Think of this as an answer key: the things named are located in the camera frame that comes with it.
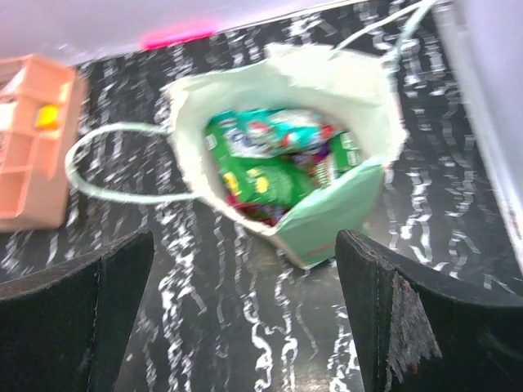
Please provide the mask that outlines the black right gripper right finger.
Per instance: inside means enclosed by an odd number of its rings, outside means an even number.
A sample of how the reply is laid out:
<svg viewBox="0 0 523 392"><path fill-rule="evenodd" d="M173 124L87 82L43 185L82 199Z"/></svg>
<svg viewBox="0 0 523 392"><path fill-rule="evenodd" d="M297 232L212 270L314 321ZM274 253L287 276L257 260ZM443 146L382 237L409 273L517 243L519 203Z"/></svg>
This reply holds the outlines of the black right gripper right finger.
<svg viewBox="0 0 523 392"><path fill-rule="evenodd" d="M335 258L367 391L519 391L522 299L452 278L354 230Z"/></svg>

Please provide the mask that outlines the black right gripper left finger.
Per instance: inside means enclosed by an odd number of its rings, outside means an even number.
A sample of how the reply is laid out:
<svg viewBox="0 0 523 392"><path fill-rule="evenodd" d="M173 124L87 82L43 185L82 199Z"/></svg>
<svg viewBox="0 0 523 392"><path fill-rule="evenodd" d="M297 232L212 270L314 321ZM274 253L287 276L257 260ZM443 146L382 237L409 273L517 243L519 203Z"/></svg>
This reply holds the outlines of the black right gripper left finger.
<svg viewBox="0 0 523 392"><path fill-rule="evenodd" d="M111 391L154 259L149 230L1 285L3 391Z"/></svg>

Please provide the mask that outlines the green Fox's candy bag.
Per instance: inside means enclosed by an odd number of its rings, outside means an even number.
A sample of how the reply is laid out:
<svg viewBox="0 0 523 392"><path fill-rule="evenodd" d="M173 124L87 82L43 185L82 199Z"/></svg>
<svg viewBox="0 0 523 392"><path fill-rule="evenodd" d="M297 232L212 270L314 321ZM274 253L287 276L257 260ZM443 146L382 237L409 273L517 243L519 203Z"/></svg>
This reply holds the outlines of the green Fox's candy bag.
<svg viewBox="0 0 523 392"><path fill-rule="evenodd" d="M252 141L233 111L210 119L204 142L226 188L242 203L291 208L316 190L304 170Z"/></svg>

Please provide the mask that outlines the green paper gift bag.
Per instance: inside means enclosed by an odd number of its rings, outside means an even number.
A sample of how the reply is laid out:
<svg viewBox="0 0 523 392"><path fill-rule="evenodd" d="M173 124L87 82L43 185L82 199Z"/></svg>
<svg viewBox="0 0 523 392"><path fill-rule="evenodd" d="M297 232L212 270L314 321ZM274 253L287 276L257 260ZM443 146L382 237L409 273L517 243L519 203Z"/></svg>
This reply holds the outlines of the green paper gift bag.
<svg viewBox="0 0 523 392"><path fill-rule="evenodd" d="M342 229L359 229L385 171L407 138L393 74L403 44L432 7L397 12L405 26L384 56L335 47L272 43L262 61L186 76L167 85L166 127L120 122L90 131L88 145L115 131L167 137L187 185L182 194L127 194L88 183L76 149L69 183L88 196L151 205L198 199L265 238L308 270L332 257Z"/></svg>

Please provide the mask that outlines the teal Fox's candy bag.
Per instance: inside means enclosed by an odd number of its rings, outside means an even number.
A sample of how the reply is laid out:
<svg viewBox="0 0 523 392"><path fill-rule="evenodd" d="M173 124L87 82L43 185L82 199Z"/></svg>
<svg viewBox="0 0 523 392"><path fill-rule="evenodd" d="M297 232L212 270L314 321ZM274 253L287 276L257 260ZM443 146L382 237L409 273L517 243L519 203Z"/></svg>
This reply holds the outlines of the teal Fox's candy bag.
<svg viewBox="0 0 523 392"><path fill-rule="evenodd" d="M230 110L214 120L230 153L241 158L310 151L347 130L336 118L304 108Z"/></svg>

